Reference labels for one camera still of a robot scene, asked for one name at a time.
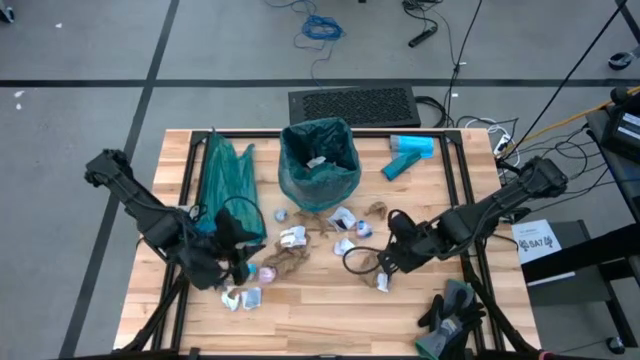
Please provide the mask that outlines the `pale blue bag roll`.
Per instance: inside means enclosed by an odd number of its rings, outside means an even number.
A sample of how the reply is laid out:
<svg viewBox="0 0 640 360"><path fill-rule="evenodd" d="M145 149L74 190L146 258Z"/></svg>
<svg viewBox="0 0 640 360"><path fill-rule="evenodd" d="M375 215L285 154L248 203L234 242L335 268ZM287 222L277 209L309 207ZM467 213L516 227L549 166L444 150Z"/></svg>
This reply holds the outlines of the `pale blue bag roll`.
<svg viewBox="0 0 640 360"><path fill-rule="evenodd" d="M389 141L393 159L412 152L419 152L422 159L431 158L434 154L434 139L431 137L391 135Z"/></svg>

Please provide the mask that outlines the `teal and pink plastic wad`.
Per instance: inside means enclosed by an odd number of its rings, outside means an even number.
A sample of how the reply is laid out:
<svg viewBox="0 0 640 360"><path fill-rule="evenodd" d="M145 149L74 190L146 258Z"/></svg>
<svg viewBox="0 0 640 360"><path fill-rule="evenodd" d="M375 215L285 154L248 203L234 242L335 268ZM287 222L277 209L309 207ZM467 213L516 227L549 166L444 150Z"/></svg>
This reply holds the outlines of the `teal and pink plastic wad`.
<svg viewBox="0 0 640 360"><path fill-rule="evenodd" d="M249 282L258 282L260 284L269 284L275 281L278 273L277 269L270 266L260 266L256 264L248 265Z"/></svg>

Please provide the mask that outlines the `white printed paper sheet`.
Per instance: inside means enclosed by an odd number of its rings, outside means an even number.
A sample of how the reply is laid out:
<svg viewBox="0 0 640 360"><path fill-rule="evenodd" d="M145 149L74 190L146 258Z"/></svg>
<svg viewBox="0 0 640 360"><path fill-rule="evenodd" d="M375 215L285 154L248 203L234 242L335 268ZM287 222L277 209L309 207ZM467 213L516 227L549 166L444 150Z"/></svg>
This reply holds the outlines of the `white printed paper sheet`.
<svg viewBox="0 0 640 360"><path fill-rule="evenodd" d="M562 249L547 220L515 224L512 226L512 234L517 243L521 265Z"/></svg>

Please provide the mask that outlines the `white paper mask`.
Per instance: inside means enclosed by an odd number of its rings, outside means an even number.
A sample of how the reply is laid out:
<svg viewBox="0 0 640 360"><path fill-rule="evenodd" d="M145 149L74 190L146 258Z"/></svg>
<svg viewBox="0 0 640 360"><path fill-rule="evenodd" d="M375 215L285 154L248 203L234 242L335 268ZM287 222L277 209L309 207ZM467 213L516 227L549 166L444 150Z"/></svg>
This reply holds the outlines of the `white paper mask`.
<svg viewBox="0 0 640 360"><path fill-rule="evenodd" d="M294 226L281 231L279 245L283 248L306 246L306 228L304 226Z"/></svg>

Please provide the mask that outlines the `black perforated computer tower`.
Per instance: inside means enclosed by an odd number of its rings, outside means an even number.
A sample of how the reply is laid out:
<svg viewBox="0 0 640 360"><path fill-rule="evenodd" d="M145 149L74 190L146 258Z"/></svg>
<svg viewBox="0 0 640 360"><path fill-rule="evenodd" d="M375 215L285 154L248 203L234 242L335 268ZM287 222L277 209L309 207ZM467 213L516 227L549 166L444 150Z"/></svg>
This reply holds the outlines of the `black perforated computer tower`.
<svg viewBox="0 0 640 360"><path fill-rule="evenodd" d="M290 124L342 118L355 128L420 128L415 96L408 85L346 87L288 94Z"/></svg>

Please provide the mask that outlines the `black power strip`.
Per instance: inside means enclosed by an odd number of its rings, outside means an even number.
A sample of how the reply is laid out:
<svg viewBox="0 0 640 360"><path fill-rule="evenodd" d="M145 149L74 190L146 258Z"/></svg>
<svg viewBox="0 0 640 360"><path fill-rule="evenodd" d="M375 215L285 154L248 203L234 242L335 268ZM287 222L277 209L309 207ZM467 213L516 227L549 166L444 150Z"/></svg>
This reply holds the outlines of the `black power strip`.
<svg viewBox="0 0 640 360"><path fill-rule="evenodd" d="M408 42L410 48L415 48L438 31L438 26L431 26L424 29L419 35L415 36Z"/></svg>

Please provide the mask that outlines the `black equipment cart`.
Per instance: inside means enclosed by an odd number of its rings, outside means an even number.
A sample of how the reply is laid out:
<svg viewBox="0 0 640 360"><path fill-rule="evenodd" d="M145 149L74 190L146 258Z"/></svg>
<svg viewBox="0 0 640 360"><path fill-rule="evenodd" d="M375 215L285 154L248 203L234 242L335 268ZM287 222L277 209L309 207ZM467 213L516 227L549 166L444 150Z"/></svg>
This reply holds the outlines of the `black equipment cart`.
<svg viewBox="0 0 640 360"><path fill-rule="evenodd" d="M605 110L597 110L586 116L589 129L605 159L613 179L621 192L634 220L640 223L640 164L609 151L602 144L605 126L609 120Z"/></svg>

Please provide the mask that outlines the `black monitor device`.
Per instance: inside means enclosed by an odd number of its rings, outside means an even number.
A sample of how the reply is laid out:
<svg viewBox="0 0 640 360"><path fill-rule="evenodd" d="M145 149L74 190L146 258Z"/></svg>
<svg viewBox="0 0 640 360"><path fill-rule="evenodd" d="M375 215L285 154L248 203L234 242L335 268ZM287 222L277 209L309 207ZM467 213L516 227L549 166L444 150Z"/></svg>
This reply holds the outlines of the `black monitor device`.
<svg viewBox="0 0 640 360"><path fill-rule="evenodd" d="M613 105L607 110L601 143L608 150L640 164L640 93L617 87L610 92Z"/></svg>

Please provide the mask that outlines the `dark grey side table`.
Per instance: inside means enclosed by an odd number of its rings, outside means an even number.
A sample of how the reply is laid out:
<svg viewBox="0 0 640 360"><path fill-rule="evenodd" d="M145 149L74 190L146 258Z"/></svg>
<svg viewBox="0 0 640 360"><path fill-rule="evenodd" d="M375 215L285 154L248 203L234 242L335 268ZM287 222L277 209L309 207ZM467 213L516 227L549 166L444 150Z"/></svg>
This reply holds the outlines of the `dark grey side table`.
<svg viewBox="0 0 640 360"><path fill-rule="evenodd" d="M603 302L626 349L639 348L612 282L640 286L640 224L592 237L583 221L550 223L562 249L521 265L535 305Z"/></svg>

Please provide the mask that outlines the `pale blue packet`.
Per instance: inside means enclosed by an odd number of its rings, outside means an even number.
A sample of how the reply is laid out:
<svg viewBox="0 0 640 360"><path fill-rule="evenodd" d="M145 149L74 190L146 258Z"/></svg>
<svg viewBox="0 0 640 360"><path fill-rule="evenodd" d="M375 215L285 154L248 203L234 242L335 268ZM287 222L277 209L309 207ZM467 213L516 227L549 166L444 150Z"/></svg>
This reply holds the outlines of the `pale blue packet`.
<svg viewBox="0 0 640 360"><path fill-rule="evenodd" d="M241 293L242 307L245 310L259 308L262 304L262 289L260 287L249 288Z"/></svg>

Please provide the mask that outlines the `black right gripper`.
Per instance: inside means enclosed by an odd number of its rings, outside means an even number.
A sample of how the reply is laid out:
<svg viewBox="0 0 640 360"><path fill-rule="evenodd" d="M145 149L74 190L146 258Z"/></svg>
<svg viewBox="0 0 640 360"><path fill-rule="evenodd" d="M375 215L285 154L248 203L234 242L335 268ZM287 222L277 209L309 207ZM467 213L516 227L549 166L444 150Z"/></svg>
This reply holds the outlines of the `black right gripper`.
<svg viewBox="0 0 640 360"><path fill-rule="evenodd" d="M428 221L416 224L404 211L388 213L389 241L377 255L383 271L415 270L445 251L445 243Z"/></svg>

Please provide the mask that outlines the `white wrapper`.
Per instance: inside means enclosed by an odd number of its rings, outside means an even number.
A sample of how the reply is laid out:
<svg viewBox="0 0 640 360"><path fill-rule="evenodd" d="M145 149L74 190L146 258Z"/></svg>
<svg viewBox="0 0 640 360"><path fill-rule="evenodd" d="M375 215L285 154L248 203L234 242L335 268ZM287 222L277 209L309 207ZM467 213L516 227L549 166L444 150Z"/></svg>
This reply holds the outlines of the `white wrapper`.
<svg viewBox="0 0 640 360"><path fill-rule="evenodd" d="M241 292L239 288L227 287L221 295L223 305L232 312L237 311L241 302Z"/></svg>

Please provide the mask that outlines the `black aluminium table frame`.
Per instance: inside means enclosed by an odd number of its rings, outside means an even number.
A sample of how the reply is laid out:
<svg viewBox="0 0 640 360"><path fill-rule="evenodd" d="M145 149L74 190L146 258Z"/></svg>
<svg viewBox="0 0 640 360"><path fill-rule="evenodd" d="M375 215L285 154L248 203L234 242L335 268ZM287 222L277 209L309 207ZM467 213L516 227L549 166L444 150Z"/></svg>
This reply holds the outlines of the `black aluminium table frame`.
<svg viewBox="0 0 640 360"><path fill-rule="evenodd" d="M416 222L435 217L450 204L441 150L436 142L432 158L422 160L393 182L380 169L390 161L389 135L383 129L356 134L363 174L356 191L345 207L362 216L376 201L389 209L399 208ZM166 130L152 191L167 205L188 204L196 200L199 174L193 174L183 186L191 143L204 131ZM268 227L268 246L252 261L274 252L279 233L289 227L273 219L278 208L295 213L297 206L283 195L277 184L280 151L277 130L219 130L234 145L238 154L255 145L254 164L259 205ZM492 147L486 130L459 130L464 147L470 186L475 200L500 186ZM334 243L355 235L334 230L321 236L318 226L307 222L311 236L311 255L298 271L285 280L262 287L262 304L253 310L233 312L221 302L215 290L189 289L182 336L178 350L187 358L191 348L199 348L199 358L269 356L293 360L346 360L350 356L380 356L396 359L415 358L414 339L424 330L416 326L426 312L428 302L444 290L448 279L462 280L461 260L431 261L414 272L395 274L390 293L367 287L357 276L345 271L340 257L334 255ZM520 268L515 244L491 238L486 246L496 301L520 334L536 348L540 340ZM132 274L124 300L113 348L130 343L155 310L165 279L165 264L145 244L136 251Z"/></svg>

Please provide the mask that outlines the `long brown paper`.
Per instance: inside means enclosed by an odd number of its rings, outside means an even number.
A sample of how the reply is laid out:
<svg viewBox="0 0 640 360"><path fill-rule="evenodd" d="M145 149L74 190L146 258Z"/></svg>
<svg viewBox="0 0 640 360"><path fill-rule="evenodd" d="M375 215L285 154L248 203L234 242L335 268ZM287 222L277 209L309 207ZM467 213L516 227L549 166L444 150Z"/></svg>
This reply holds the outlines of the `long brown paper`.
<svg viewBox="0 0 640 360"><path fill-rule="evenodd" d="M300 210L293 215L293 219L297 220L300 226L316 225L319 234L323 237L327 236L327 224L320 214ZM307 245L300 247L283 248L279 242L276 243L275 253L267 256L261 266L276 268L278 275L275 280L286 278L310 258L311 237L309 234L306 234L306 239Z"/></svg>

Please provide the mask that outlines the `teal folded bag pack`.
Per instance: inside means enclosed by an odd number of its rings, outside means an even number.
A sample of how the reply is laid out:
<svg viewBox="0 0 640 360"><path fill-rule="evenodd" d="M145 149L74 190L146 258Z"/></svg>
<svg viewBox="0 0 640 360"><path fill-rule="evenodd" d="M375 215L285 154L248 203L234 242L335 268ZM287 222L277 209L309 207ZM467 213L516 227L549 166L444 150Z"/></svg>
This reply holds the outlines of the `teal folded bag pack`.
<svg viewBox="0 0 640 360"><path fill-rule="evenodd" d="M388 181L393 181L421 158L422 155L419 151L399 154L388 165L386 165L381 172Z"/></svg>

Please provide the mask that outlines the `teal plastic trash bag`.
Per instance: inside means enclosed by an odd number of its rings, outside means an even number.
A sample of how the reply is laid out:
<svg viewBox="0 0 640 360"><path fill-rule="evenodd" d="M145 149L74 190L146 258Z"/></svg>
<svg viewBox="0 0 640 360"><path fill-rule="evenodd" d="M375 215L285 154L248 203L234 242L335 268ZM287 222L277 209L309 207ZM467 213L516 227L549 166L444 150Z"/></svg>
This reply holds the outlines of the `teal plastic trash bag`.
<svg viewBox="0 0 640 360"><path fill-rule="evenodd" d="M310 169L306 163L324 156ZM278 182L282 192L301 209L322 212L357 188L361 164L349 125L341 118L302 122L280 133Z"/></svg>
<svg viewBox="0 0 640 360"><path fill-rule="evenodd" d="M205 213L197 222L199 230L214 232L218 228L215 215L225 208L244 230L257 235L249 244L266 240L264 217L258 206L254 150L255 145L249 144L238 155L229 139L219 133L209 136L199 200Z"/></svg>

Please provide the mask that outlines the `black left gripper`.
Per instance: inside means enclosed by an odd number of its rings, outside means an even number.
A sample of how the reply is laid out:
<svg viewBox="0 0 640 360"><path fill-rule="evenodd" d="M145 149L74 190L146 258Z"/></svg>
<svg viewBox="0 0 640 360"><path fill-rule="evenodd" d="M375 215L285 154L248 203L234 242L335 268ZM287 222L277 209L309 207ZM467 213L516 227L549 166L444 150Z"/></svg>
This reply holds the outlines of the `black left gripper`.
<svg viewBox="0 0 640 360"><path fill-rule="evenodd" d="M227 208L218 211L214 223L216 229L209 233L191 225L186 228L179 251L183 272L200 290L218 288L228 279L241 286L250 276L248 260L265 245L251 245L260 235L245 230Z"/></svg>

